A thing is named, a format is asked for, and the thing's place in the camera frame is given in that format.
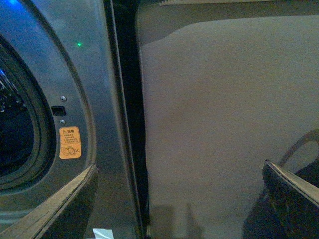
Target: beige wall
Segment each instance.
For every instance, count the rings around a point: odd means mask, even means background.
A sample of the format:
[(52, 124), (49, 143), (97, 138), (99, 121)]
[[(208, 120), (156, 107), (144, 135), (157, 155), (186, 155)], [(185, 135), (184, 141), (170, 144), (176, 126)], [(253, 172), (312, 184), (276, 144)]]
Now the beige wall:
[[(172, 19), (144, 23), (166, 10), (141, 7), (137, 19), (151, 214), (173, 208), (172, 237), (186, 237), (191, 205), (204, 238), (237, 239), (263, 188), (264, 160), (278, 162), (319, 128), (319, 16), (199, 22), (160, 36)], [(309, 143), (288, 169), (317, 153)]]

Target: warning label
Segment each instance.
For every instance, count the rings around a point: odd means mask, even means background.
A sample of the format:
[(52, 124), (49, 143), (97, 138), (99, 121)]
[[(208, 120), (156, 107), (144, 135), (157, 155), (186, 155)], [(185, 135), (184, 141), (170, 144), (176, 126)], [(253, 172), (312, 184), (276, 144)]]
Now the warning label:
[(81, 157), (81, 138), (78, 127), (60, 128), (60, 158), (71, 159)]

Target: washing machine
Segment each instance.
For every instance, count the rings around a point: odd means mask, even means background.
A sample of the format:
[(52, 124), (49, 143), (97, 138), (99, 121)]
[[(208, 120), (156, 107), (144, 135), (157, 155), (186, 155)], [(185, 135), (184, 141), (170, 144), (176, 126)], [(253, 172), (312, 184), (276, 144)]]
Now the washing machine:
[(127, 111), (113, 5), (1, 0), (0, 16), (1, 231), (96, 163), (87, 236), (142, 237), (128, 122), (137, 110)]

